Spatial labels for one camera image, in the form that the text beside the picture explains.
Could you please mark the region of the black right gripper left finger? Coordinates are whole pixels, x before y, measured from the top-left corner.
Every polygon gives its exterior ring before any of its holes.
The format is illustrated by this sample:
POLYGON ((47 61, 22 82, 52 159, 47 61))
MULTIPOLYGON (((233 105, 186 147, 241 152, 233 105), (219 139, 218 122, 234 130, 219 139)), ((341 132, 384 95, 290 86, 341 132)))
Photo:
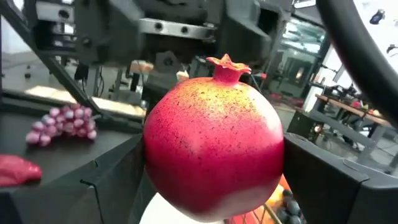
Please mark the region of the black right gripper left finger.
POLYGON ((0 188, 0 224, 127 224, 144 170, 141 139, 105 134, 49 149, 3 144, 43 174, 40 182, 0 188))

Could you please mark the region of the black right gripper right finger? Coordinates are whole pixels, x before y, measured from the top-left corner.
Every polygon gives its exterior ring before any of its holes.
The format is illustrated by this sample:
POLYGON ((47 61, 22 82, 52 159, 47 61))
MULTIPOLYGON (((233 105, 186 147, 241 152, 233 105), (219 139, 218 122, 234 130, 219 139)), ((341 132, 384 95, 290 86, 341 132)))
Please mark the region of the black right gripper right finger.
POLYGON ((398 224, 398 178, 284 135, 284 176, 308 224, 398 224))

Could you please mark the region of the black grape bunch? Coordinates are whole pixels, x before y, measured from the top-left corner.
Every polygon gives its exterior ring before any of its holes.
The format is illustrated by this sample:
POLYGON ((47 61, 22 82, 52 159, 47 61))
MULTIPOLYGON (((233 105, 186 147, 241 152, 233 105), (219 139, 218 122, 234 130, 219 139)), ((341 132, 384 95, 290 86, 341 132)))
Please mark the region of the black grape bunch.
POLYGON ((276 210, 276 215, 282 224, 306 224, 298 202, 288 189, 282 191, 282 204, 276 210))

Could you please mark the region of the orange fruit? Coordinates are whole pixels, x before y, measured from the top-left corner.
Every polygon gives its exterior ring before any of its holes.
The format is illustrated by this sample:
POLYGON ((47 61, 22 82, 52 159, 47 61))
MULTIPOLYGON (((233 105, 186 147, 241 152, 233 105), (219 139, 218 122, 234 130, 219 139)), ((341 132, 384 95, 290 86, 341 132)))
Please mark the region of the orange fruit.
POLYGON ((279 180, 278 186, 276 187, 270 198, 267 200, 266 205, 270 206, 271 208, 279 207, 282 204, 282 192, 284 190, 290 190, 290 186, 288 185, 285 176, 282 175, 279 180))

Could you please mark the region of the red chili pepper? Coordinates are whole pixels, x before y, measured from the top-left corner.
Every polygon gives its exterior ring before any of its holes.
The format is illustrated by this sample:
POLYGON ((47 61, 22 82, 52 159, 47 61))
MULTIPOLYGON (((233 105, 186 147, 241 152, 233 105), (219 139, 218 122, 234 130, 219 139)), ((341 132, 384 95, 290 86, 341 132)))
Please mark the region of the red chili pepper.
POLYGON ((41 177, 42 170, 37 164, 19 156, 0 154, 0 187, 20 185, 41 177))

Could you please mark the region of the red pomegranate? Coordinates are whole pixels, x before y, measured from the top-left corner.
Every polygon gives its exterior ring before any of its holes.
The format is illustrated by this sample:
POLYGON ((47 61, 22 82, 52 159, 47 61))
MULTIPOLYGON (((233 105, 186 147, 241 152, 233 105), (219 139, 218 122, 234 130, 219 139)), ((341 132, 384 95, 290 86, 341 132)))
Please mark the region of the red pomegranate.
POLYGON ((272 105, 240 82, 251 69, 210 58, 212 77, 185 80, 144 124, 147 175, 185 215, 215 222, 265 203, 284 167, 284 132, 272 105))

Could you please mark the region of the purple grape bunch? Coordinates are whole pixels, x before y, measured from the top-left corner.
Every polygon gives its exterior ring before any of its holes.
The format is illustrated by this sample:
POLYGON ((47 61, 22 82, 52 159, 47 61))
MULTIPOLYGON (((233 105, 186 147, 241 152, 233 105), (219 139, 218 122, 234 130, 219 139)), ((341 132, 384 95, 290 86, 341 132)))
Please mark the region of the purple grape bunch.
POLYGON ((40 121, 32 125, 27 133, 27 144, 47 146, 57 136, 77 136, 95 140, 97 137, 96 122, 91 108, 80 104, 65 105, 62 108, 51 108, 40 121))

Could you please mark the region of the white round plate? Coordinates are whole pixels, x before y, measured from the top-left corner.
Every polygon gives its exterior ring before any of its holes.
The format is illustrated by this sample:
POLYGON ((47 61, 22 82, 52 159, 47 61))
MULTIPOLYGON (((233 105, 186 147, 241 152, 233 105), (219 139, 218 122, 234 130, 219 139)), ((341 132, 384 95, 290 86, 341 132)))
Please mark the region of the white round plate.
POLYGON ((224 221, 198 222, 178 211, 156 193, 145 209, 139 224, 224 224, 224 221))

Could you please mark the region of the wooden workbench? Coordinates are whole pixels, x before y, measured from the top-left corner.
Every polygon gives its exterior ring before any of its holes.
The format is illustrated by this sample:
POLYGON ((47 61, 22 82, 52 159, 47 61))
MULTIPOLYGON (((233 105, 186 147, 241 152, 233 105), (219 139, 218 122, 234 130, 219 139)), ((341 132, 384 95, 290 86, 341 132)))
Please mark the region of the wooden workbench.
POLYGON ((371 120, 371 121, 373 121, 373 122, 375 122, 377 124, 380 124, 380 125, 388 127, 388 128, 392 127, 390 122, 388 122, 387 120, 383 119, 382 117, 374 116, 371 113, 367 113, 367 112, 365 112, 363 110, 360 110, 359 108, 355 108, 353 106, 347 105, 346 103, 342 103, 340 101, 336 101, 336 100, 334 100, 332 98, 329 98, 327 96, 324 96, 324 95, 316 94, 315 96, 319 100, 322 100, 322 101, 327 102, 327 103, 331 103, 331 104, 333 104, 333 105, 335 105, 335 106, 337 106, 339 108, 343 108, 344 110, 349 111, 349 112, 351 112, 353 114, 356 114, 356 115, 358 115, 358 116, 360 116, 362 118, 366 118, 368 120, 371 120))

